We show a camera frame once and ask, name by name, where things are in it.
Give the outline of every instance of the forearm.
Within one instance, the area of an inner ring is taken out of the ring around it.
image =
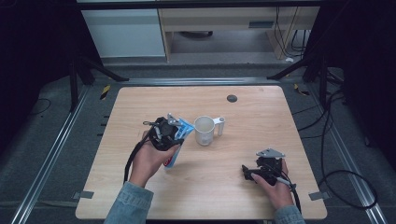
[[[303,216],[295,205],[289,205],[276,210],[276,224],[303,224]]]
[[[152,196],[151,191],[125,182],[105,223],[146,223]]]

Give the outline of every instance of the cup handle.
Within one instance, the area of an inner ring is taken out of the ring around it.
[[[216,118],[213,119],[213,121],[215,122],[215,125],[219,125],[218,136],[221,136],[224,129],[225,118]]]

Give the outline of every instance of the wooden table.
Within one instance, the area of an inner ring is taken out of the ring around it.
[[[227,96],[237,97],[235,103]],[[322,200],[308,194],[318,185],[296,130],[283,91],[277,86],[201,86],[122,88],[94,159],[76,216],[106,218],[122,187],[125,163],[149,127],[145,120],[172,113],[193,123],[202,115],[226,119],[222,136],[208,147],[192,132],[174,168],[150,179],[154,199],[148,219],[272,219],[274,209],[263,190],[243,177],[241,165],[256,168],[256,152],[271,147],[286,154],[290,179],[306,219],[322,219]]]

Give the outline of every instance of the hand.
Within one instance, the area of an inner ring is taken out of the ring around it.
[[[132,164],[129,182],[144,188],[149,179],[157,173],[161,164],[169,160],[180,145],[175,145],[167,151],[157,150],[148,140],[137,152]]]
[[[285,160],[282,160],[282,171],[286,175],[289,172]],[[275,185],[271,186],[259,175],[252,174],[252,177],[265,190],[268,199],[276,210],[288,205],[294,205],[289,186],[279,181],[276,181]]]

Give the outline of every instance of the gray carpet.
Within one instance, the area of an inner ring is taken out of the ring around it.
[[[134,67],[108,67],[115,73],[124,77],[266,77],[280,71],[282,65],[211,65],[211,66],[134,66]],[[312,89],[318,83],[305,84],[301,80],[304,69],[300,69],[290,77],[284,77],[276,85],[282,87],[290,105],[291,113],[296,113],[294,120],[297,128],[302,128],[320,116]],[[46,185],[38,198],[40,202],[72,202],[75,191],[81,191],[91,169],[92,161],[99,146],[101,136],[105,130],[102,123],[106,123],[105,116],[111,112],[117,97],[118,89],[123,85],[95,72],[96,81],[90,87],[85,104],[82,107],[76,124],[74,125],[55,166],[50,173]],[[300,91],[310,91],[311,95],[303,95],[293,88],[293,83],[299,84]],[[103,87],[111,84],[110,91],[105,100],[100,100]],[[338,89],[330,86],[330,91]],[[46,158],[57,133],[61,130],[70,107],[70,92],[68,78],[62,78],[47,85],[40,94],[40,98],[50,100],[37,101],[34,112],[45,110],[32,115],[26,120],[25,126],[9,146],[8,154],[1,161],[0,190],[0,220],[8,223],[23,199],[30,185],[35,179],[41,164]],[[378,203],[388,223],[396,223],[396,199],[393,197],[396,184],[395,172],[391,169],[378,148],[364,145],[364,135],[361,133],[356,120],[351,115],[343,99],[332,104],[332,119],[335,127],[342,135],[361,173],[374,186],[378,192]],[[320,122],[307,130],[301,131],[304,148],[314,171],[315,178],[322,178],[320,171],[320,137],[324,122]],[[326,134],[324,144],[324,167],[326,173],[344,169],[340,155],[334,149],[334,144],[329,134]],[[329,178],[332,187],[347,200],[361,204],[351,181],[347,175],[337,175]],[[323,220],[308,221],[308,223],[372,223],[366,211],[353,208],[343,203],[333,194],[325,201],[329,215]],[[38,204],[29,216],[27,223],[102,223],[103,220],[78,220],[75,217],[74,207],[61,205],[49,206]],[[223,223],[256,223],[255,221],[234,221]]]

